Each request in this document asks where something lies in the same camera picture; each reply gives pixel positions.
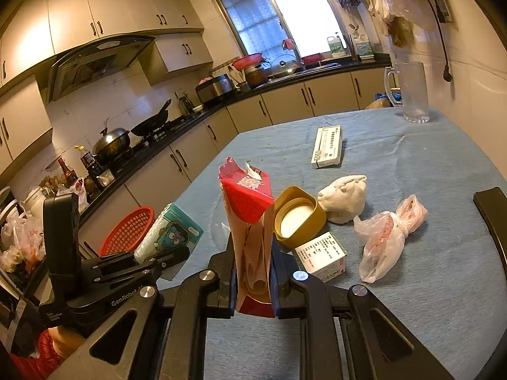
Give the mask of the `person's left hand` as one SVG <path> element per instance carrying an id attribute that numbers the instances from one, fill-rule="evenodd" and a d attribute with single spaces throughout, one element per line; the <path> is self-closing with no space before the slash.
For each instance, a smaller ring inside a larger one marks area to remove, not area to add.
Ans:
<path id="1" fill-rule="evenodd" d="M 54 351 L 63 359 L 69 358 L 86 340 L 75 330 L 64 326 L 48 328 L 48 334 L 52 339 Z"/>

